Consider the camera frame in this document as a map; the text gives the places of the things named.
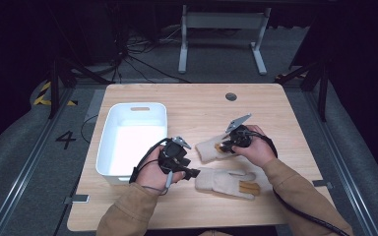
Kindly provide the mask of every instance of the white storage box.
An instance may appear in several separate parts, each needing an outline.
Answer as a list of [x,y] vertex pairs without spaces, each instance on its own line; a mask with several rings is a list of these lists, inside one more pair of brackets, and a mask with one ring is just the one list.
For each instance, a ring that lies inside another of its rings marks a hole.
[[118,103],[109,109],[97,151],[96,171],[110,184],[127,184],[147,151],[167,137],[164,105]]

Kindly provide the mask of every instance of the human hand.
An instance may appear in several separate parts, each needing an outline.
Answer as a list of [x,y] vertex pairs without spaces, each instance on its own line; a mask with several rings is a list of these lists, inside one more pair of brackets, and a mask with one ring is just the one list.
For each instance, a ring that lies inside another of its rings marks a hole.
[[[142,166],[144,166],[146,163],[148,164],[140,170],[136,180],[137,184],[143,186],[145,189],[156,195],[160,195],[163,192],[165,182],[167,180],[167,175],[161,171],[157,161],[160,151],[163,148],[164,146],[159,146],[152,151]],[[173,173],[171,180],[172,183],[177,183],[179,180],[183,179],[184,174],[185,172],[183,171]]]
[[[250,131],[265,135],[265,133],[257,125],[248,125],[246,127]],[[249,147],[233,146],[232,150],[237,154],[245,156],[251,163],[262,168],[267,162],[276,158],[275,154],[264,140],[260,139],[259,137],[252,137],[252,139],[253,140]]]

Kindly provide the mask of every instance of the black cord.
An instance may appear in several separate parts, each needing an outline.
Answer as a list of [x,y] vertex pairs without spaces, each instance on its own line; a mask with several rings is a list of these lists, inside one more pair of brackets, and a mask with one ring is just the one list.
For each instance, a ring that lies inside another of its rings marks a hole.
[[[272,149],[272,151],[274,152],[275,156],[278,157],[278,152],[276,150],[276,147],[275,145],[273,144],[272,140],[267,137],[267,136],[264,136],[258,132],[255,132],[255,131],[250,131],[250,130],[244,130],[244,131],[238,131],[238,135],[242,135],[242,136],[255,136],[255,137],[258,137],[260,139],[262,139],[263,141],[265,141],[266,143],[268,143],[268,145],[270,146],[270,148]],[[273,192],[276,196],[276,198],[279,200],[279,202],[281,202],[281,204],[288,210],[290,210],[291,212],[305,218],[305,219],[308,219],[316,224],[319,224],[335,233],[337,233],[338,235],[341,235],[341,236],[348,236],[348,234],[346,234],[343,230],[337,228],[336,226],[330,224],[329,222],[327,221],[324,221],[322,219],[319,219],[317,217],[314,217],[312,215],[309,215],[305,212],[302,212],[300,210],[298,210],[297,208],[291,206],[290,204],[288,204],[287,202],[285,202],[282,197],[276,193],[275,189],[273,189]]]
[[155,150],[163,142],[170,142],[170,141],[171,141],[170,138],[164,138],[164,139],[160,140],[159,142],[157,142],[154,146],[150,147],[150,149],[143,156],[143,158],[141,158],[141,160],[138,163],[138,165],[136,167],[134,167],[133,173],[132,173],[130,181],[129,181],[130,184],[133,183],[133,182],[135,182],[137,180],[137,177],[138,177],[138,175],[140,173],[140,170],[143,168],[142,166],[146,166],[146,164],[144,164],[144,162],[146,161],[147,157],[149,157],[149,155],[153,152],[153,150]]
[[121,73],[118,73],[118,79],[119,79],[119,84],[122,84],[122,75],[121,75]]
[[[93,72],[93,73],[94,73],[94,74],[97,74],[97,75],[99,75],[99,76],[103,76],[103,75],[108,74],[109,72],[114,71],[116,67],[117,67],[117,66],[114,65],[114,66],[108,67],[108,68],[106,68],[106,69],[102,69],[102,70],[100,70],[100,71],[95,71],[95,72]],[[87,76],[85,76],[85,75],[82,74],[82,73],[76,73],[76,72],[72,72],[72,73],[73,73],[73,75],[74,75],[76,78],[87,78]]]
[[[82,171],[79,173],[79,176],[78,176],[78,178],[76,179],[76,182],[75,182],[75,185],[73,186],[72,191],[70,191],[69,198],[72,198],[73,195],[75,194],[75,192],[76,192],[76,190],[77,190],[77,188],[78,188],[78,185],[79,185],[79,181],[80,181],[80,179],[81,179],[81,175],[82,175]],[[54,230],[53,236],[56,236],[56,235],[57,235],[57,233],[58,233],[58,231],[59,231],[59,229],[60,229],[60,225],[61,225],[61,223],[63,222],[63,218],[64,218],[64,215],[66,214],[66,211],[67,211],[67,208],[68,208],[68,207],[69,207],[69,205],[67,205],[67,204],[64,206],[63,212],[62,212],[62,214],[61,214],[61,216],[60,216],[60,219],[59,219],[59,221],[58,221],[58,223],[57,223],[57,227],[56,227],[56,229]]]
[[76,51],[75,49],[73,49],[73,45],[72,43],[70,42],[69,38],[67,38],[67,35],[64,33],[63,29],[61,29],[61,26],[60,24],[58,23],[57,21],[57,18],[56,16],[54,15],[53,11],[51,10],[50,6],[48,5],[48,2],[45,3],[45,6],[47,7],[47,10],[50,12],[50,15],[52,17],[52,19],[54,20],[54,23],[56,24],[57,28],[60,30],[60,33],[63,35],[63,38],[66,40],[67,44],[69,44],[69,47],[70,47],[70,50],[72,51],[73,55],[75,55],[76,59],[78,60],[78,62],[84,66],[84,64],[82,63],[81,59],[79,58],[78,54],[76,54]]
[[140,60],[140,59],[138,59],[138,58],[135,58],[135,57],[133,57],[133,56],[131,56],[131,55],[128,55],[128,56],[129,56],[130,58],[132,58],[133,60],[136,60],[136,61],[138,61],[138,62],[140,62],[140,63],[142,63],[142,64],[144,64],[144,65],[146,65],[146,66],[148,66],[148,67],[150,67],[150,68],[152,68],[153,70],[162,73],[163,75],[165,75],[165,76],[167,76],[167,77],[177,79],[177,80],[182,81],[182,82],[187,83],[187,84],[191,84],[191,82],[189,82],[189,81],[187,81],[187,80],[185,80],[185,79],[181,79],[181,78],[178,78],[178,77],[171,76],[171,75],[169,75],[169,74],[167,74],[167,73],[165,73],[165,72],[163,72],[163,71],[161,71],[161,70],[155,68],[154,66],[151,66],[151,65],[147,64],[146,62],[144,62],[144,61],[142,61],[142,60]]
[[155,43],[150,43],[147,41],[147,43],[144,43],[143,50],[134,50],[134,49],[128,49],[133,54],[142,54],[142,53],[149,53],[153,51],[154,49],[169,44],[172,41],[176,41],[175,38],[177,37],[177,32],[181,29],[175,30],[173,33],[171,33],[167,38],[161,38]]
[[135,67],[133,66],[133,64],[131,64],[129,61],[127,61],[127,60],[125,60],[125,59],[124,59],[124,61],[125,61],[126,63],[128,63],[132,68],[134,68],[134,70],[135,70],[136,72],[140,73],[140,75],[142,75],[144,79],[146,79],[147,81],[149,81],[149,82],[155,84],[154,81],[147,79],[147,77],[146,77],[141,71],[137,70],[137,68],[135,68]]
[[115,66],[115,70],[113,70],[113,75],[112,75],[112,78],[111,78],[111,81],[112,81],[112,82],[113,82],[113,80],[115,79],[116,72],[118,71],[116,68],[118,68],[118,67]]
[[85,124],[88,123],[88,121],[94,119],[96,116],[97,116],[97,115],[95,115],[95,116],[89,118],[88,120],[86,120],[86,121],[82,124],[81,135],[82,135],[82,138],[83,138],[88,144],[90,144],[91,142],[88,141],[88,140],[85,138],[85,136],[84,136],[84,133],[83,133],[83,131],[84,131],[84,127],[85,127]]
[[155,159],[155,160],[151,160],[149,162],[147,162],[146,164],[144,164],[143,166],[141,166],[138,171],[142,170],[144,167],[146,167],[148,164],[152,163],[152,162],[155,162],[155,161],[158,161],[158,159]]
[[324,220],[322,220],[322,219],[319,219],[319,218],[317,218],[317,217],[314,217],[314,216],[312,216],[312,215],[310,215],[310,214],[307,214],[307,213],[305,213],[305,212],[303,212],[303,211],[300,211],[300,210],[298,210],[297,208],[295,208],[295,207],[289,205],[287,202],[285,202],[285,201],[282,199],[282,197],[281,197],[278,193],[276,193],[275,189],[273,190],[273,192],[274,192],[275,196],[277,197],[277,199],[279,200],[279,202],[281,202],[282,205],[283,205],[284,207],[286,207],[288,210],[290,210],[291,212],[293,212],[293,213],[295,213],[295,214],[297,214],[297,215],[299,215],[299,216],[301,216],[301,217],[303,217],[303,218],[306,218],[306,219],[308,219],[308,220],[310,220],[310,221],[312,221],[312,222],[314,222],[314,223],[316,223],[316,224],[319,224],[319,225],[321,225],[321,226],[323,226],[323,227],[325,227],[325,228],[327,228],[327,229],[333,231],[334,233],[337,233],[338,235],[341,235],[341,236],[348,236],[348,234],[345,233],[343,230],[341,230],[340,228],[338,228],[338,227],[336,227],[336,226],[330,224],[329,222],[324,221]]

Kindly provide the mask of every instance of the number 4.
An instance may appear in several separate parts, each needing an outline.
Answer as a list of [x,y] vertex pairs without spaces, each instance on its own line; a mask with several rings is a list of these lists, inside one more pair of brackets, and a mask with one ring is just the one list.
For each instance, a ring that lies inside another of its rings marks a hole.
[[66,144],[64,145],[64,149],[67,149],[67,147],[69,146],[69,143],[76,140],[76,139],[72,139],[72,135],[73,135],[73,132],[68,131],[64,135],[57,138],[56,142],[66,142]]

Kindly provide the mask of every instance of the tan sleeve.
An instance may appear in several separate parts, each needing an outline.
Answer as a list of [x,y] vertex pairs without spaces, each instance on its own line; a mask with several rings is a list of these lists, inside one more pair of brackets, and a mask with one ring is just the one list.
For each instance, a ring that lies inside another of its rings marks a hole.
[[[267,163],[265,171],[275,191],[289,205],[309,215],[322,219],[353,235],[351,226],[342,218],[331,203],[314,186],[296,171],[278,159]],[[293,235],[337,235],[283,207]]]
[[102,217],[96,235],[144,235],[157,203],[157,195],[132,183]]

